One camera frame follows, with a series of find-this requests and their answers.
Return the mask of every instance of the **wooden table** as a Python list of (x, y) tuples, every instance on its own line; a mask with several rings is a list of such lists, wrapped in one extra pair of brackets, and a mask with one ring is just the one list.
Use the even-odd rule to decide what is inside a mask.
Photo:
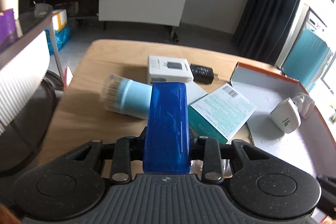
[[(197, 48), (136, 41), (95, 41), (85, 53), (58, 104), (38, 157), (39, 164), (92, 139), (115, 143), (121, 137), (139, 136), (147, 121), (106, 111), (99, 102), (99, 94), (104, 80), (113, 73), (146, 83), (148, 55), (186, 58), (189, 63), (212, 67), (219, 80), (214, 80), (211, 85), (201, 85), (207, 92), (229, 81), (237, 62), (278, 72), (268, 64)], [(244, 126), (234, 138), (248, 141), (247, 127)], [(105, 166), (103, 176), (109, 173), (109, 164)], [(141, 171), (141, 162), (132, 162), (132, 172)]]

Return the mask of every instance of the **black rubber pad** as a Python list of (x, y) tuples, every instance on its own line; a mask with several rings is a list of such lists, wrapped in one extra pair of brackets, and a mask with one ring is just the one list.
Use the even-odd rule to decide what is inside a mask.
[[(24, 218), (23, 223), (47, 223)], [(125, 185), (112, 186), (90, 212), (53, 224), (314, 224), (309, 217), (267, 221), (239, 210), (221, 186), (201, 183), (196, 175), (139, 174)]]

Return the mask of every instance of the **white plug-in device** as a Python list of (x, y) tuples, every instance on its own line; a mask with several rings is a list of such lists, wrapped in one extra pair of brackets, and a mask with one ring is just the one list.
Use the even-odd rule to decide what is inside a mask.
[(293, 132), (301, 124), (299, 112), (291, 98), (282, 100), (275, 109), (272, 110), (269, 117), (284, 133)]
[(298, 93), (293, 99), (293, 103), (297, 106), (300, 116), (307, 119), (315, 108), (315, 102), (305, 93)]

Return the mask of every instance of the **dark curtain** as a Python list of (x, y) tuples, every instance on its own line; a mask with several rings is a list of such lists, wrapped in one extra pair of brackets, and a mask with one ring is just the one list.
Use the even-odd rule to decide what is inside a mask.
[(274, 65), (300, 0), (248, 0), (232, 38), (241, 56)]

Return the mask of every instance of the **light blue cylinder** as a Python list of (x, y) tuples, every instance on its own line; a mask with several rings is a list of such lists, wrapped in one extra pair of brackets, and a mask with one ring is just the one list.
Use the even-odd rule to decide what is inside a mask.
[(109, 110), (148, 119), (151, 94), (150, 85), (111, 75), (105, 82), (101, 99)]

